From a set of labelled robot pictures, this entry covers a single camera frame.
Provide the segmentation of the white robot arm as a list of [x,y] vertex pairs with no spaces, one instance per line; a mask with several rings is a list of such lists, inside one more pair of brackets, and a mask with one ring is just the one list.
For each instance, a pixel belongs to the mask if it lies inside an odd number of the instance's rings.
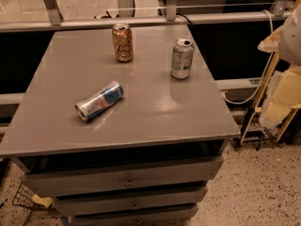
[[279,52],[279,58],[301,65],[301,3],[293,9],[284,24],[258,45],[266,53]]

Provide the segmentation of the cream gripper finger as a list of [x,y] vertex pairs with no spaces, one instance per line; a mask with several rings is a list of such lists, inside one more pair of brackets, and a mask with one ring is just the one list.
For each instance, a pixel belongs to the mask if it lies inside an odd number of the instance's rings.
[[266,53],[277,52],[281,30],[282,25],[272,32],[267,38],[262,40],[258,45],[258,49]]

